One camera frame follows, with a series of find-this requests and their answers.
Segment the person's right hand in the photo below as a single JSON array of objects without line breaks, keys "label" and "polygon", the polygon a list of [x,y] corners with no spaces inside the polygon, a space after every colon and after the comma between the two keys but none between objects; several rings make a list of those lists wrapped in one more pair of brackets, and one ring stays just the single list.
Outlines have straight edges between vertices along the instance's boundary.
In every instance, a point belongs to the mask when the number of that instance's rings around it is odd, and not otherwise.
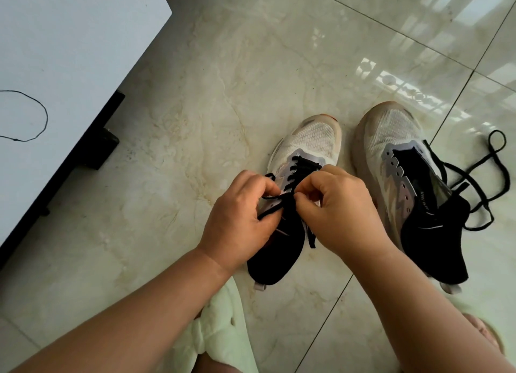
[{"label": "person's right hand", "polygon": [[[326,165],[301,181],[296,210],[319,241],[344,261],[391,248],[364,182],[341,168]],[[321,206],[314,202],[320,200]]]}]

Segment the person's left hand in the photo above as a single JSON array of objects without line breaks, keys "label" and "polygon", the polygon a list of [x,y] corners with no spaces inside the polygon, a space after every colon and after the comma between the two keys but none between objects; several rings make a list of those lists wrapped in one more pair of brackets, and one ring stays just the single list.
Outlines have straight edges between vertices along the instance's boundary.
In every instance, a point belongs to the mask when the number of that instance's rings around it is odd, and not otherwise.
[{"label": "person's left hand", "polygon": [[240,172],[215,202],[197,249],[233,274],[265,245],[278,226],[282,210],[259,221],[256,207],[263,195],[280,192],[271,179],[247,170]]}]

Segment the sneaker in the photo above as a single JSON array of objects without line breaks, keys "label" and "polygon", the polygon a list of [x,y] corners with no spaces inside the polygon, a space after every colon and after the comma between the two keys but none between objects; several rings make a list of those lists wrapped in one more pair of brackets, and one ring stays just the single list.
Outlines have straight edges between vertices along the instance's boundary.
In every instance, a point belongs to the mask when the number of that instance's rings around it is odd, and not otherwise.
[{"label": "sneaker", "polygon": [[[500,133],[504,145],[494,149],[491,137]],[[509,173],[497,153],[505,147],[505,135],[489,135],[489,154],[462,171],[440,161],[430,149],[419,122],[402,105],[385,102],[373,107],[362,118],[354,133],[352,162],[377,205],[392,241],[428,276],[441,283],[444,291],[460,292],[459,284],[468,279],[462,256],[462,229],[487,228],[494,217],[489,202],[510,187]],[[493,158],[505,179],[501,192],[487,198],[471,171]],[[447,185],[446,168],[461,178]],[[471,209],[459,194],[469,185],[481,201]],[[491,220],[483,226],[466,227],[470,213],[483,207]]]},{"label": "sneaker", "polygon": [[258,219],[281,207],[283,215],[265,246],[247,262],[257,289],[274,285],[287,274],[301,254],[306,236],[310,247],[315,248],[314,234],[296,212],[293,191],[312,172],[326,164],[337,164],[341,141],[342,131],[337,120],[320,114],[305,119],[276,145],[266,176],[276,182],[281,194],[264,198]]}]

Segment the curved black line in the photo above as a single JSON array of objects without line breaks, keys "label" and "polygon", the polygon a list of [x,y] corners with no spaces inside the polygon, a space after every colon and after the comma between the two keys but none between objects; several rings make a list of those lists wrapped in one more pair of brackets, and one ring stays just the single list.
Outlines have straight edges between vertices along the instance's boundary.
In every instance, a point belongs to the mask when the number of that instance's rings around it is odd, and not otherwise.
[{"label": "curved black line", "polygon": [[43,105],[42,102],[40,102],[38,99],[35,99],[34,97],[32,96],[29,96],[27,95],[26,93],[23,93],[21,91],[15,91],[15,90],[12,90],[12,89],[0,89],[0,92],[14,92],[14,93],[19,93],[23,96],[26,96],[28,97],[29,99],[32,99],[34,100],[36,103],[38,103],[41,107],[43,107],[43,109],[45,110],[45,126],[43,127],[43,129],[33,138],[29,138],[29,139],[18,139],[18,138],[11,138],[11,137],[7,137],[5,135],[0,135],[0,138],[6,138],[6,139],[10,139],[12,141],[17,141],[17,142],[29,142],[29,141],[32,141],[33,139],[36,139],[38,138],[45,130],[46,130],[46,126],[48,125],[48,111],[46,110],[46,107]]}]

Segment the loose shoelace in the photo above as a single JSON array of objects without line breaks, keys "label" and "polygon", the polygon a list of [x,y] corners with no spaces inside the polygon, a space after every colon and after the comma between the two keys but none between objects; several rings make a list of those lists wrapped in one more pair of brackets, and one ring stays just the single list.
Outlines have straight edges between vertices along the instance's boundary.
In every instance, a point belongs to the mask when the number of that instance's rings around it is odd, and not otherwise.
[{"label": "loose shoelace", "polygon": [[[494,133],[500,133],[504,139],[503,145],[498,149],[494,149],[493,144],[491,143],[491,137],[493,136]],[[460,194],[462,191],[464,191],[470,185],[477,192],[477,194],[481,200],[470,210],[470,214],[477,212],[481,207],[483,207],[485,210],[487,210],[487,212],[489,213],[489,215],[491,217],[491,220],[482,226],[468,227],[468,226],[464,225],[463,226],[464,229],[466,229],[468,231],[472,231],[472,232],[477,232],[477,231],[482,231],[485,228],[487,228],[489,225],[491,225],[494,222],[494,216],[493,216],[493,213],[491,212],[491,209],[489,208],[489,202],[492,202],[495,199],[498,199],[499,197],[501,197],[503,194],[506,194],[506,192],[509,191],[509,189],[511,187],[511,179],[510,179],[509,171],[507,170],[505,165],[503,165],[501,163],[501,161],[497,155],[503,148],[505,148],[505,146],[507,144],[507,138],[506,138],[505,134],[500,130],[493,130],[487,138],[487,148],[489,150],[489,153],[485,157],[480,159],[478,162],[474,163],[471,167],[467,168],[466,171],[462,170],[461,168],[459,168],[453,164],[450,164],[448,162],[442,162],[441,160],[439,160],[439,158],[436,156],[436,154],[430,148],[430,145],[428,144],[428,142],[426,140],[423,142],[425,143],[426,147],[430,151],[432,160],[437,165],[437,168],[439,168],[439,171],[441,171],[442,181],[444,182],[444,184],[448,184],[448,174],[446,173],[446,168],[451,169],[452,171],[454,171],[455,173],[457,173],[461,176],[458,181],[456,181],[451,186],[449,186],[450,189],[453,190],[454,194]],[[483,192],[480,185],[475,181],[475,179],[473,179],[471,177],[471,172],[473,172],[474,169],[476,169],[479,166],[481,166],[482,164],[484,164],[490,158],[493,159],[495,164],[500,169],[501,174],[504,177],[504,186],[498,194],[494,195],[491,198],[488,198],[486,193]]]},{"label": "loose shoelace", "polygon": [[[292,157],[292,160],[296,161],[296,163],[292,167],[290,167],[290,171],[294,172],[287,178],[287,181],[289,181],[290,183],[288,183],[284,189],[285,191],[290,191],[284,194],[280,194],[276,197],[263,197],[263,199],[266,200],[280,199],[281,202],[261,213],[258,216],[258,220],[261,220],[268,214],[274,213],[276,210],[279,210],[282,207],[285,211],[285,213],[283,214],[284,219],[287,219],[291,214],[295,214],[296,201],[293,198],[294,189],[309,174],[311,174],[314,171],[319,171],[319,169],[322,168],[318,163],[311,160],[307,160],[306,158],[303,158],[301,156],[294,156]],[[273,173],[268,173],[265,176],[271,178],[272,181],[276,180],[276,176]],[[310,248],[315,248],[315,235],[312,233],[308,226],[306,226],[306,231],[308,234],[308,243],[310,244]]]}]

